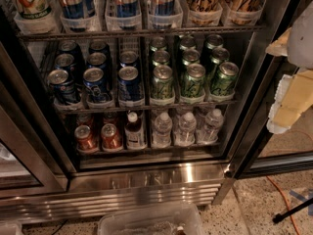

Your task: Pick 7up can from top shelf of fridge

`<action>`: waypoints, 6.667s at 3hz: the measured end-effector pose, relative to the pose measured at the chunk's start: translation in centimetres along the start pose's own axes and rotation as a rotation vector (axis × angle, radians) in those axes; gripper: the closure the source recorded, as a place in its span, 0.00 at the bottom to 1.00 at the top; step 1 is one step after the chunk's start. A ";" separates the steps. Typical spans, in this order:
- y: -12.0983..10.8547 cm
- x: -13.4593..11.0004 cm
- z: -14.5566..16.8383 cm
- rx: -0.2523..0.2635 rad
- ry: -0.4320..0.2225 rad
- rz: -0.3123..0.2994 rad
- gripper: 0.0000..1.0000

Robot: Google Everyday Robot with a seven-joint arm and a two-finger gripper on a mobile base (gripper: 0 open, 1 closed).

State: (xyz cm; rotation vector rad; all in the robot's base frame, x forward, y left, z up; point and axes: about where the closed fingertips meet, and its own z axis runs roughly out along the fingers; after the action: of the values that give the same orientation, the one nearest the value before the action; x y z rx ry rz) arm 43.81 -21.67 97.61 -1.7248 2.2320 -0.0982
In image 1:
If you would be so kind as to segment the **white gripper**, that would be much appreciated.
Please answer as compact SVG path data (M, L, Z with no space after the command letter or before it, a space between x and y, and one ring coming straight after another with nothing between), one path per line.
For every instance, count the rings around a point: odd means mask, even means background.
M288 56L291 64L313 69L313 1L291 28L266 47L265 52L275 57ZM274 100L266 127L270 133L282 134L313 105L313 70L299 70L294 75L284 74Z

